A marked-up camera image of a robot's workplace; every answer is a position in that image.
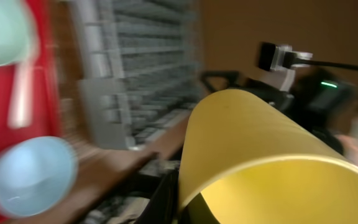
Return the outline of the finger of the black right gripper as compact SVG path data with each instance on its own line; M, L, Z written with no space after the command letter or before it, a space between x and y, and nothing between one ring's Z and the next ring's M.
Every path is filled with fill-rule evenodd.
M237 88L237 79L240 72L235 70L216 70L205 71L200 75L200 81L209 93L215 93L228 88ZM221 82L222 88L216 88L217 81Z

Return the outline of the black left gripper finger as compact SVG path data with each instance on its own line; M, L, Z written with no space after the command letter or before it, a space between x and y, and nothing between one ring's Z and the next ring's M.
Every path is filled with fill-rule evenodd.
M160 177L147 176L140 192L149 202L135 224L171 224L178 206L178 171L169 170Z

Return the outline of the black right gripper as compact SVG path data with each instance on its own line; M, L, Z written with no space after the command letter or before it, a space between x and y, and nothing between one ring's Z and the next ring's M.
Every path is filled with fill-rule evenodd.
M318 67L298 79L289 91L250 78L241 89L258 96L336 152L344 154L344 147L329 130L329 120L355 97L356 89L350 83Z

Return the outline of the yellow plastic cup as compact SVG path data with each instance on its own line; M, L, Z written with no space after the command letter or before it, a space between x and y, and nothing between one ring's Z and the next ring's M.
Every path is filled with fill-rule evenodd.
M243 90L191 112L178 210L194 223L358 223L358 167Z

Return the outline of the light blue bowl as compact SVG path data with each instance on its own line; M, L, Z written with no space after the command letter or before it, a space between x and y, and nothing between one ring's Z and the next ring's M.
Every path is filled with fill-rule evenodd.
M66 140L41 136L0 154L0 214L24 218L61 201L76 180L78 159Z

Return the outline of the mint green bowl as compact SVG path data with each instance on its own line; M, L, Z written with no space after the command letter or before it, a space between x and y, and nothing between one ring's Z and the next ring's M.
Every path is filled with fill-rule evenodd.
M38 44L36 31L26 1L0 0L0 66L24 60Z

